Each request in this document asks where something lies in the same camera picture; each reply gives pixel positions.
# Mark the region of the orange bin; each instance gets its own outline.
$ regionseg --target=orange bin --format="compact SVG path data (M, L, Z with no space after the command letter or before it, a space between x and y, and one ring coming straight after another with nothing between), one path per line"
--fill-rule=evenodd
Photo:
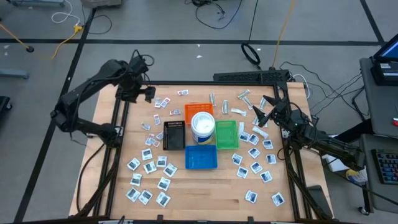
M185 105L185 124L191 124L191 120L197 112L207 112L213 115L213 105L211 103L192 103Z

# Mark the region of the green bin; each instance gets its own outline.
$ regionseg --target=green bin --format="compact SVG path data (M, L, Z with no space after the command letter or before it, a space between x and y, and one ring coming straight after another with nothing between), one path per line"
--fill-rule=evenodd
M238 127L235 120L216 121L217 149L239 149Z

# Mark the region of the blue bin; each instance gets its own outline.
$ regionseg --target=blue bin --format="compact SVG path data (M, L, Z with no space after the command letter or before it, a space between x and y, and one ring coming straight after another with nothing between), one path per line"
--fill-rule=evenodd
M187 146L185 148L186 169L217 169L217 147L215 145Z

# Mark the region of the wooden table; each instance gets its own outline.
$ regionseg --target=wooden table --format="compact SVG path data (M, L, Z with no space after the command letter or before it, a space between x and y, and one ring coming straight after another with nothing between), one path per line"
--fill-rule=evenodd
M302 83L288 83L288 87L290 100L298 104L304 113L310 114ZM159 168L156 172L146 174L143 165L151 160L142 161L141 157L141 150L148 148L144 142L149 133L158 134L163 130L163 124L154 125L153 115L159 114L162 122L184 120L183 113L178 116L170 116L170 110L180 109L183 112L184 104L209 102L209 93L214 93L216 98L216 107L214 107L215 119L235 119L237 122L244 121L245 132L251 134L253 133L252 121L255 114L253 110L248 110L246 104L236 96L245 89L250 89L251 92L248 94L248 98L254 105L260 103L262 95L274 96L273 88L268 86L159 85L156 88L157 97L169 97L171 99L166 108L154 108L154 102L152 104L146 103L143 96L139 97L137 104L130 104L111 218L120 219L122 215L125 215L126 219L155 220L157 215L161 214L165 220L245 221L248 217L252 216L255 221L294 221L285 164L280 160L277 160L277 164L274 165L269 165L266 162L266 154L276 154L282 147L279 127L272 121L269 122L268 128L263 128L263 130L269 134L269 139L272 140L274 145L273 150L264 149L261 142L259 142L256 147L260 150L261 154L257 159L253 159L248 154L248 150L253 145L240 141L240 148L237 150L218 151L218 168L215 170L186 170L184 151L164 151L162 145L159 148L152 146L153 161L157 160L157 156L167 156L167 162L171 162L174 166L178 167L178 171L171 178L170 187L166 192L172 198L169 204L166 208L162 208L156 203L155 200L160 193L157 184L161 177L168 177ZM177 90L185 89L189 90L189 95L178 96ZM93 118L94 122L101 124L111 121L115 91L116 89L112 86L107 86L101 90ZM232 107L239 108L247 111L248 115L244 117L230 111L229 114L222 114L221 105L223 100L229 101L229 110ZM266 111L268 112L271 109L272 106L267 103ZM141 122L151 124L151 130L143 130ZM189 126L186 128L186 135L187 145L193 144L192 132ZM82 165L97 150L101 143L98 138L88 140ZM234 165L231 160L231 156L234 153L244 157L241 165L249 170L246 179L236 176L238 166ZM300 153L307 185L321 185L331 207L319 156L307 150L301 150ZM80 196L81 206L88 201L98 186L103 156L104 150L89 163L83 174ZM141 165L135 172L143 175L141 186L134 187L141 192L146 189L153 193L153 198L147 205L142 204L138 200L132 203L125 196L127 191L132 187L129 183L133 174L133 171L127 168L127 163L134 157L141 162ZM271 172L273 177L271 182L264 184L259 174L255 175L251 171L249 166L255 161L258 161L263 167L262 172L265 170ZM255 204L251 204L244 199L248 190L258 193ZM285 198L285 203L279 207L276 207L271 199L271 196L277 192L280 192ZM107 193L108 191L105 190L100 214L104 211ZM298 190L297 200L299 202L301 217L305 217L302 196ZM70 209L70 214L74 213L76 213L75 197Z

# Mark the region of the desk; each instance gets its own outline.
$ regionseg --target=desk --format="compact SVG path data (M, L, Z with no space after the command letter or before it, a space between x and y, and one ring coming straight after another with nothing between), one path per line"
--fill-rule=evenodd
M288 83L290 100L301 107L304 113L309 114L308 103L305 96L302 83ZM260 150L260 156L255 160L249 154L248 150L253 147L248 142L240 141L240 148L237 150L218 151L218 168L216 170L185 170L185 154L183 151L163 151L152 146L154 160L157 156L168 156L168 162L178 167L178 171L171 178L171 184L166 192L171 196L171 201L166 208L162 208L156 203L156 198L160 193L157 184L162 176L167 177L162 170L151 174L146 174L143 164L149 161L142 161L141 150L148 148L144 142L149 133L157 134L163 130L163 124L154 125L153 115L159 114L162 122L183 120L183 114L179 116L170 116L169 111L180 109L186 103L209 102L209 93L214 93L216 98L216 107L214 108L215 119L235 119L237 122L245 122L245 132L252 133L252 121L255 117L253 110L249 111L246 104L236 96L245 89L250 89L249 100L254 105L260 103L262 95L274 96L273 88L270 86L206 86L206 85L159 85L156 86L156 96L171 99L166 109L154 108L152 104L146 103L140 96L137 104L131 103L127 117L127 125L124 130L124 140L121 149L121 159L119 163L118 178L114 192L113 208L111 218L120 219L122 215L126 219L155 220L157 215L162 214L165 220L234 220L247 221L248 217L254 217L255 221L294 221L292 212L292 201L290 198L289 185L287 182L287 171L283 161L277 160L277 164L269 165L265 160L266 154L276 154L282 147L279 127L272 121L268 128L263 128L269 133L269 139L274 145L273 150L266 150L259 143L257 148ZM178 96L177 90L189 90L188 96ZM112 86L103 88L99 94L93 121L96 123L109 123L111 121L114 94L116 89ZM229 110L239 108L248 112L246 117L231 113L222 114L221 105L223 100L229 101ZM270 111L272 106L266 104L266 111ZM151 124L151 130L145 131L140 123ZM186 130L187 145L193 144L192 133L189 127ZM87 148L83 158L84 162L101 145L98 138L88 140ZM236 176L238 166L234 165L231 156L236 152L244 157L242 166L249 170L246 179ZM323 174L320 157L310 151L301 150L303 169L308 186L321 185L330 204L328 189L325 176ZM81 185L81 206L88 201L98 186L98 178L101 172L104 152L99 153L87 166L82 178ZM138 158L141 165L136 172L142 174L141 186L136 187L142 191L147 189L153 193L153 198L145 206L140 201L132 203L126 198L125 194L131 188L129 182L133 171L127 168L127 163L134 157ZM273 181L263 184L259 174L254 175L249 166L258 161L263 167L263 171L269 170ZM251 204L245 201L244 196L248 190L258 193L257 202ZM300 216L305 217L302 205L302 196L298 190L297 201L299 202ZM276 207L271 196L280 192L285 203ZM107 199L107 193L103 194L101 209L99 214L104 213L104 205ZM76 213L76 202L73 202L70 208L70 214Z
M359 140L359 145L366 155L366 173L368 174L369 188L372 191L386 196L391 200L398 201L398 185L388 185L380 183L371 153L372 149L397 150L398 139L363 134L361 135L361 139ZM371 202L374 208L382 211L398 213L398 207L396 205L393 205L384 199L376 197L373 194L370 194L369 196L371 198Z
M361 134L378 134L398 138L398 128L392 125L392 118L398 117L395 106L395 104L398 105L398 86L377 85L371 72L373 63L370 58L362 58L359 64L371 118L335 138L344 142L357 140Z

